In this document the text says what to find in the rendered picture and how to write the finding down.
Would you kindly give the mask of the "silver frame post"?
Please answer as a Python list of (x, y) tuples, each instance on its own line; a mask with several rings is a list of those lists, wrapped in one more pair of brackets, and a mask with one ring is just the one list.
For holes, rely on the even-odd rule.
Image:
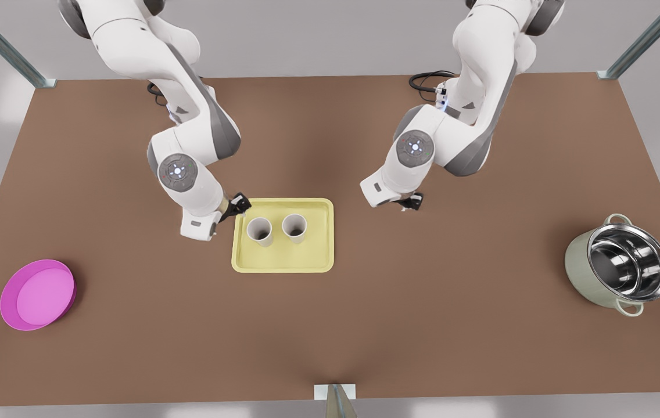
[(618, 80), (660, 38), (660, 14), (608, 69), (596, 71), (599, 80)]
[(40, 73), (1, 33), (0, 56), (34, 88), (54, 88), (57, 80)]
[(314, 399), (325, 401), (325, 418), (358, 418), (351, 403), (356, 384), (315, 384)]

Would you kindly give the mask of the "pink round bowl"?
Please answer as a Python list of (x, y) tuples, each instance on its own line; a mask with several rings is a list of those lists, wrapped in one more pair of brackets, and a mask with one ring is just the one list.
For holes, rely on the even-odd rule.
[(17, 270), (0, 298), (0, 313), (14, 330), (32, 331), (51, 325), (73, 306), (77, 282), (58, 260), (36, 260)]

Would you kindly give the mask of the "white IKEA cup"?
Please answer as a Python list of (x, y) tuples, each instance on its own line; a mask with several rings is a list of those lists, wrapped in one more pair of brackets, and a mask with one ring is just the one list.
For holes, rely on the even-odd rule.
[(290, 238), (293, 243), (299, 244), (304, 241), (304, 233), (308, 228), (306, 218), (301, 214), (288, 214), (281, 224), (282, 232)]
[(264, 217), (256, 217), (248, 222), (246, 233), (248, 238), (264, 248), (272, 245), (272, 224)]

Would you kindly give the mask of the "green pot with steel interior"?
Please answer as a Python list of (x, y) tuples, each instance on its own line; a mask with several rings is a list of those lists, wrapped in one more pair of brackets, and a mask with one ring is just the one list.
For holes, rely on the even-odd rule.
[(571, 241), (564, 267), (585, 299), (630, 318), (660, 298), (660, 243), (617, 212)]

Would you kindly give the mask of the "yellow rectangular tray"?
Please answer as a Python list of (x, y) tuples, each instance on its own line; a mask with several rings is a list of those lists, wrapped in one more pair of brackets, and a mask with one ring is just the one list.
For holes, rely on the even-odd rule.
[[(231, 264), (240, 273), (325, 273), (333, 267), (333, 204), (325, 198), (256, 198), (235, 219)], [(308, 228), (296, 244), (281, 228), (288, 214), (301, 214)], [(248, 222), (264, 217), (272, 224), (272, 245), (264, 248), (248, 238)]]

